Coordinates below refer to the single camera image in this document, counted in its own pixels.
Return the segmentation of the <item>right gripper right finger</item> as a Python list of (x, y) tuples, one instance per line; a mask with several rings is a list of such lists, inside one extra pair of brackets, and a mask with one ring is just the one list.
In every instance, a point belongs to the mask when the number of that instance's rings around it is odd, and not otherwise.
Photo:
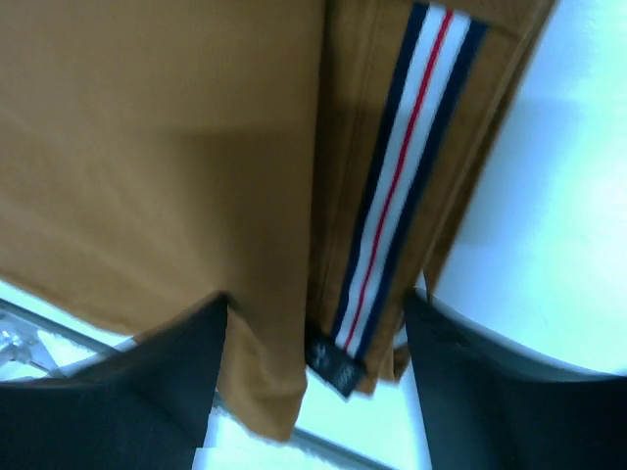
[(625, 376), (535, 352), (419, 290), (404, 317), (433, 468), (625, 468)]

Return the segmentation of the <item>brown trousers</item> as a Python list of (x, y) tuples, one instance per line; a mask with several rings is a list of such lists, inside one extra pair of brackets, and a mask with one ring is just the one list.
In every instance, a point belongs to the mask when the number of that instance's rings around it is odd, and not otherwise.
[(217, 293), (218, 390), (284, 441), (314, 326), (397, 382), (551, 1), (5, 1), (1, 277), (145, 334)]

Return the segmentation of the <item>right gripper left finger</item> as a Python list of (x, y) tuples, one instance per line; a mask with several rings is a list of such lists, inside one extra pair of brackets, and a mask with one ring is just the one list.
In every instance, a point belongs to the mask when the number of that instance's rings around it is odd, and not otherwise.
[(67, 378), (1, 385), (4, 469), (189, 469), (204, 443), (229, 297)]

